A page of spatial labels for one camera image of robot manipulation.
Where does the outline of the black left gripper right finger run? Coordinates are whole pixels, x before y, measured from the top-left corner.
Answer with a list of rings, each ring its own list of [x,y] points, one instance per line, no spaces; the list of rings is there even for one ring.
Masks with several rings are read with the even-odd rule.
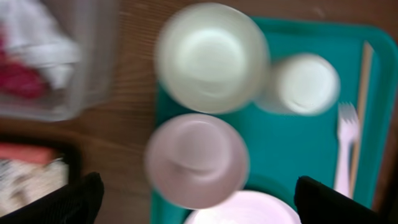
[[[309,176],[298,178],[294,204],[302,224],[390,224],[376,212]]]

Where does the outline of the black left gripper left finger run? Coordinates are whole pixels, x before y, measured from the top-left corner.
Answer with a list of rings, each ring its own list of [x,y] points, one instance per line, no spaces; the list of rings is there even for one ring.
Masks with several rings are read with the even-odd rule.
[[[97,172],[1,218],[1,224],[91,224],[101,208],[104,184]]]

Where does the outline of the white rice pile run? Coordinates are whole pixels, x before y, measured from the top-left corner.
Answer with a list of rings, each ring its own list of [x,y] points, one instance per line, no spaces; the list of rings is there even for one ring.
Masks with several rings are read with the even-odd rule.
[[[61,159],[49,164],[1,160],[1,216],[58,190],[68,183],[69,166]]]

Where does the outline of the pink bowl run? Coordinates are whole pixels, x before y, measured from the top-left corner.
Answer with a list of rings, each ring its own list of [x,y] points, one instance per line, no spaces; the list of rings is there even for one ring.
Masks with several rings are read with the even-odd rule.
[[[247,182],[250,159],[241,135],[206,114],[183,114],[159,126],[147,143],[150,184],[168,202],[189,209],[213,207]]]

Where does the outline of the red snack wrapper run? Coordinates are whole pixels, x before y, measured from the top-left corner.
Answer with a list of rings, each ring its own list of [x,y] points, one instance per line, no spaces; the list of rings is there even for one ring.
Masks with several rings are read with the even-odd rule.
[[[37,70],[6,53],[6,36],[1,28],[1,93],[36,99],[47,90],[48,85]]]

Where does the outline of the white napkin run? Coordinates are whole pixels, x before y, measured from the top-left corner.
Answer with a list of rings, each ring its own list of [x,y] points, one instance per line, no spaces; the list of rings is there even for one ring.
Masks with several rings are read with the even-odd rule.
[[[68,86],[80,49],[41,1],[1,1],[1,25],[7,53],[38,69],[54,90]]]

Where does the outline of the white bowl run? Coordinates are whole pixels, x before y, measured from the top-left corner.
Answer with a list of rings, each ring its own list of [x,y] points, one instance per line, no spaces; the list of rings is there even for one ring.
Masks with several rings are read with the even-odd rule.
[[[181,105],[209,114],[238,110],[264,87],[270,56],[265,35],[244,13],[199,3],[175,13],[155,46],[155,73]]]

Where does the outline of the orange carrot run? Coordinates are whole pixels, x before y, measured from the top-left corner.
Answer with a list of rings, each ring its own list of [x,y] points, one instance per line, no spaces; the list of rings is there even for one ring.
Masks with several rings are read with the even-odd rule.
[[[1,159],[19,160],[33,164],[48,164],[56,158],[56,152],[48,147],[1,143]]]

